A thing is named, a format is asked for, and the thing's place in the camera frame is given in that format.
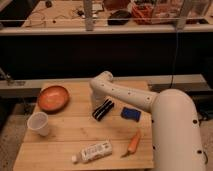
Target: wooden bowl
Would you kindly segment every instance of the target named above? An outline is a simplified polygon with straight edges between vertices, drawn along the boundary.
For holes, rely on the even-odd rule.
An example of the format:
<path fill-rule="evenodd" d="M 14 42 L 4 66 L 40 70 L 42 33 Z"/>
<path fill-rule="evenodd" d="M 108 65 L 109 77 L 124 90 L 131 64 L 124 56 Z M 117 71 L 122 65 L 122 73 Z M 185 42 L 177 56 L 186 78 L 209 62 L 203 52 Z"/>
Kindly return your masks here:
<path fill-rule="evenodd" d="M 64 108 L 70 99 L 69 92 L 62 86 L 50 86 L 42 90 L 38 96 L 41 110 L 52 113 Z"/>

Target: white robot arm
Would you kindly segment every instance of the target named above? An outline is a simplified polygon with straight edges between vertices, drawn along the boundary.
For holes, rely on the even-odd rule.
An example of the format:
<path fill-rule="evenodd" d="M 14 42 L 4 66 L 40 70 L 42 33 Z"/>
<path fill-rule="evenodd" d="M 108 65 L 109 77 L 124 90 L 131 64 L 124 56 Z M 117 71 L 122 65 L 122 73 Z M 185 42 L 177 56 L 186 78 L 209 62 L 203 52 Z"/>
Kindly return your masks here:
<path fill-rule="evenodd" d="M 107 95 L 152 114 L 155 171 L 205 171 L 205 161 L 195 105 L 184 92 L 168 89 L 161 93 L 112 83 L 104 71 L 90 81 L 93 108 Z"/>

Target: white cup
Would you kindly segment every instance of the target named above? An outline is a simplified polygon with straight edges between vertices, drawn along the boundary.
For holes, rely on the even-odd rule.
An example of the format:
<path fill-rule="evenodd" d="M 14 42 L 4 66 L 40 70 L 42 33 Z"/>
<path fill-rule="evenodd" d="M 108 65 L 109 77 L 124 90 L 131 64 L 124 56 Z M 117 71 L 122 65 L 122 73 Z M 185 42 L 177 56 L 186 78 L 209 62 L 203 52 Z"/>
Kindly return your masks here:
<path fill-rule="evenodd" d="M 47 136 L 50 132 L 48 115 L 44 112 L 33 113 L 27 120 L 27 127 L 42 136 Z"/>

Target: blue sponge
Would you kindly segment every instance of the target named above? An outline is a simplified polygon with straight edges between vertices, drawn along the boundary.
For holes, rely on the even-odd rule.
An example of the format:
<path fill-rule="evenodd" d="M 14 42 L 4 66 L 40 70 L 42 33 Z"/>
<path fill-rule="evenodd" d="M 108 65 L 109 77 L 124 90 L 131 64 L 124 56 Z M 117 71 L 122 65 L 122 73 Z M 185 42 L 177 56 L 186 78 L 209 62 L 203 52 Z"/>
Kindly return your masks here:
<path fill-rule="evenodd" d="M 141 112 L 136 109 L 130 109 L 127 107 L 124 107 L 121 112 L 121 117 L 125 119 L 132 119 L 138 122 L 140 120 Z"/>

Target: floor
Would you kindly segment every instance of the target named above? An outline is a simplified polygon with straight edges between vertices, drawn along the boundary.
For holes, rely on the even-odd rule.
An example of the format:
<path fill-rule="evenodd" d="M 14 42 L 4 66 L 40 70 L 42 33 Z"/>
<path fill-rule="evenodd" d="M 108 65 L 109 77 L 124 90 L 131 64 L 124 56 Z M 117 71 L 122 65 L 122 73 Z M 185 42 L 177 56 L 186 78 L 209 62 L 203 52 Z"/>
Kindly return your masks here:
<path fill-rule="evenodd" d="M 26 131 L 29 114 L 12 113 L 0 133 L 0 171 L 12 171 Z M 213 120 L 201 124 L 203 147 L 208 156 L 207 171 L 213 170 Z"/>

